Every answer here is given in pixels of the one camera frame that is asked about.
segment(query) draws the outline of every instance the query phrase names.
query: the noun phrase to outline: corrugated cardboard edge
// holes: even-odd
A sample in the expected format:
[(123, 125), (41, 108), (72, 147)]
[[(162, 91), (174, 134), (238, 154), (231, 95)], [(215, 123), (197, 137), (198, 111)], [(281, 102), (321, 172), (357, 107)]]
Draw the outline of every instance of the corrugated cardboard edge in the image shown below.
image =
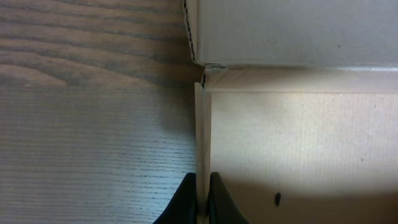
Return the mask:
[(212, 74), (212, 73), (222, 73), (223, 74), (223, 71), (225, 71), (225, 70), (227, 70), (226, 67), (223, 65), (220, 65), (218, 63), (206, 63), (205, 71), (203, 72), (203, 75), (201, 77), (200, 84), (204, 88), (206, 85), (206, 79), (207, 79), (208, 74)]
[(197, 15), (190, 15), (190, 11), (193, 12), (197, 9), (189, 9), (189, 7), (193, 7), (194, 5), (197, 5), (197, 2), (195, 3), (193, 0), (183, 0), (182, 1), (183, 9), (184, 9), (184, 15), (185, 15), (185, 27), (187, 28), (187, 35), (188, 35), (188, 40), (189, 40), (189, 48), (191, 50), (191, 58), (192, 60), (196, 63), (196, 55), (195, 55), (195, 40), (193, 39), (192, 34), (194, 31), (192, 30), (193, 27), (190, 25), (190, 16), (197, 16)]
[(210, 138), (211, 95), (200, 83), (195, 84), (195, 117), (197, 139), (197, 205), (198, 223), (207, 216), (207, 201), (210, 190)]

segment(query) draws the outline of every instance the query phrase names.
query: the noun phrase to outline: white cardboard box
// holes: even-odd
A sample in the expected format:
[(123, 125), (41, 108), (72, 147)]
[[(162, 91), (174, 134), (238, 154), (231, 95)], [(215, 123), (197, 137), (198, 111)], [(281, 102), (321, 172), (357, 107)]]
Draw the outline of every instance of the white cardboard box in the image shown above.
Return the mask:
[(199, 211), (217, 171), (252, 224), (397, 223), (398, 2), (185, 7)]

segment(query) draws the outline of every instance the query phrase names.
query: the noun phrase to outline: wooden table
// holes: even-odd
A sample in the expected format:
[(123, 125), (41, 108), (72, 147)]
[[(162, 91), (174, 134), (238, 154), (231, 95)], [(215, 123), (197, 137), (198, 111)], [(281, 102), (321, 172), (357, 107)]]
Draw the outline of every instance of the wooden table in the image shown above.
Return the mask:
[(180, 0), (0, 0), (0, 223), (152, 223), (200, 75)]

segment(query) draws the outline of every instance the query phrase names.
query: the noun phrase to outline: cardboard surface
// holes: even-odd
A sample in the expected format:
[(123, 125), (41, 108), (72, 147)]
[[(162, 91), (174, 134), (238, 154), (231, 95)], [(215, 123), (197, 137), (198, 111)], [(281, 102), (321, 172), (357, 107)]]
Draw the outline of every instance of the cardboard surface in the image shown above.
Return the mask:
[(398, 2), (192, 2), (199, 207), (217, 171), (252, 224), (397, 223)]
[(398, 95), (216, 92), (211, 100), (211, 171), (252, 224), (398, 221)]
[(398, 93), (398, 70), (239, 68), (208, 70), (208, 91)]
[(200, 0), (198, 57), (223, 65), (398, 66), (395, 0)]

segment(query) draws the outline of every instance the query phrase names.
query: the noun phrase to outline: black plastic piece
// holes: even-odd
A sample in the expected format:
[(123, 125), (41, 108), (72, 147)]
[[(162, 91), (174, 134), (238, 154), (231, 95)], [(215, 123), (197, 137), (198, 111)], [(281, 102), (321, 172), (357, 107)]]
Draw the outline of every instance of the black plastic piece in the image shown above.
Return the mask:
[(154, 224), (196, 224), (197, 196), (196, 174), (189, 173)]
[(278, 192), (275, 194), (275, 206), (278, 207), (280, 204), (280, 198), (281, 198), (281, 194)]

